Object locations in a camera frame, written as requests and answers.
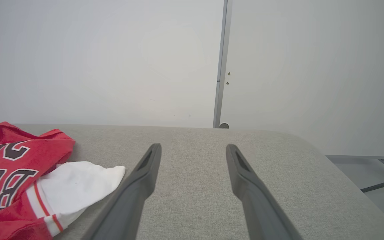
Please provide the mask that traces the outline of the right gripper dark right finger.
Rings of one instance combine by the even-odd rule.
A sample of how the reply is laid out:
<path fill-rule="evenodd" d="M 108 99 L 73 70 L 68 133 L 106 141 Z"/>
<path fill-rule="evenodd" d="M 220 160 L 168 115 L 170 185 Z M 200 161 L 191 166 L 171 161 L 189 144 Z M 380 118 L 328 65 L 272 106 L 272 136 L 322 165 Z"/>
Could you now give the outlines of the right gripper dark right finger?
<path fill-rule="evenodd" d="M 227 145 L 226 160 L 233 193 L 243 206 L 250 240 L 303 240 L 236 145 Z"/>

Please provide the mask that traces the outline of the red basketball jersey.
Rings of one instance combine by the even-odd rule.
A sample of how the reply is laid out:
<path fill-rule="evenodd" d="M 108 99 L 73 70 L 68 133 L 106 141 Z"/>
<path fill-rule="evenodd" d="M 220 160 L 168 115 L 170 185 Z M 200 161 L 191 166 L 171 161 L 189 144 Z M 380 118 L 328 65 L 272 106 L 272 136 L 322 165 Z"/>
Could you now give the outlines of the red basketball jersey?
<path fill-rule="evenodd" d="M 75 143 L 0 123 L 0 240 L 52 240 L 116 190 L 126 168 L 69 162 Z"/>

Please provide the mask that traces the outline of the grey vertical trim strip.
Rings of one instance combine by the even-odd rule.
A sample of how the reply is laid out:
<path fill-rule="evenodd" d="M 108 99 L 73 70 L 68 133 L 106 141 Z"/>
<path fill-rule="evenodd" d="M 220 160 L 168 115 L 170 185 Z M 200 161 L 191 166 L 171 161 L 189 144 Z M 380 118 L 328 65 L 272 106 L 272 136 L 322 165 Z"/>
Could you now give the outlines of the grey vertical trim strip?
<path fill-rule="evenodd" d="M 227 55 L 228 55 L 229 39 L 230 39 L 232 7 L 233 7 L 233 0 L 224 0 L 221 41 L 220 41 L 220 51 L 219 51 L 219 60 L 218 60 L 218 72 L 217 72 L 216 92 L 215 92 L 214 117 L 213 117 L 213 124 L 212 124 L 212 127 L 214 129 L 220 128 L 220 125 L 221 125 L 223 91 L 224 91 L 224 85 L 225 85 L 225 76 L 227 74 L 226 66 L 227 66 Z"/>

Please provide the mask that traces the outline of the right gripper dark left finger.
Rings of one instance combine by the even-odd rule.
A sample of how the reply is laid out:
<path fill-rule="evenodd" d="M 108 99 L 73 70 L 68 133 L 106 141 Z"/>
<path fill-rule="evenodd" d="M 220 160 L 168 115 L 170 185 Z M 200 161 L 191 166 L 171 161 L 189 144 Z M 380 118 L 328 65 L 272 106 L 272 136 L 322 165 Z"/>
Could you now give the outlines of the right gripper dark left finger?
<path fill-rule="evenodd" d="M 144 203 L 155 190 L 161 154 L 160 143 L 148 148 L 81 240 L 136 240 Z"/>

